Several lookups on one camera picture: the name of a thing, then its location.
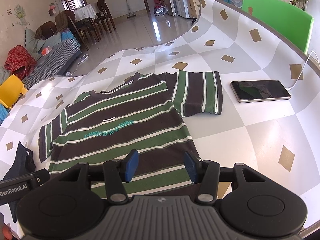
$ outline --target white charging cable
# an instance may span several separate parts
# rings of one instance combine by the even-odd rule
[[[289,87],[289,88],[285,88],[287,91],[291,90],[291,89],[296,85],[296,83],[298,82],[299,78],[300,78],[300,77],[301,77],[301,75],[302,75],[302,71],[303,71],[303,69],[304,69],[305,65],[307,64],[307,62],[309,61],[309,59],[310,59],[310,57],[311,57],[311,54],[312,54],[312,53],[314,53],[314,54],[316,55],[316,57],[317,57],[317,61],[318,61],[318,66],[319,66],[319,69],[320,69],[320,63],[319,63],[318,56],[317,56],[316,52],[311,51],[311,52],[310,52],[310,54],[309,54],[309,57],[307,58],[306,62],[304,63],[304,65],[303,65],[303,67],[302,67],[302,70],[301,70],[301,72],[300,72],[300,74],[299,74],[299,76],[298,76],[297,80],[294,82],[293,86],[292,86],[292,87]]]
[[[82,60],[78,63],[78,65],[77,65],[77,67],[76,67],[76,70],[73,71],[72,73],[70,73],[70,71],[68,71],[68,72],[66,73],[66,76],[73,75],[73,74],[78,70],[78,66],[79,66],[82,62],[86,61],[86,60],[88,59],[88,57],[89,57],[88,54],[85,54],[83,57],[81,57],[80,59],[82,59]]]

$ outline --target green chair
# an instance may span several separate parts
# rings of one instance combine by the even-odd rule
[[[243,0],[242,10],[268,24],[305,54],[311,38],[313,17],[281,0]]]

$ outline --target cardboard box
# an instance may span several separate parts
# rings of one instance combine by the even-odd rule
[[[200,10],[200,0],[188,0],[188,12],[192,18],[198,18]]]

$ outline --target red floral fabric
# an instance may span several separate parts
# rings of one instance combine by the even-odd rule
[[[4,67],[22,80],[33,71],[35,65],[36,60],[23,46],[18,45],[9,51]]]

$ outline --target green and brown striped shirt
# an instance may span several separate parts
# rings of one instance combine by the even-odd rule
[[[86,92],[40,130],[43,162],[61,173],[78,162],[92,165],[123,159],[132,149],[139,165],[129,196],[192,187],[183,155],[198,155],[181,117],[201,112],[221,114],[222,86],[218,72],[136,73],[110,92]],[[92,190],[105,197],[103,183]]]

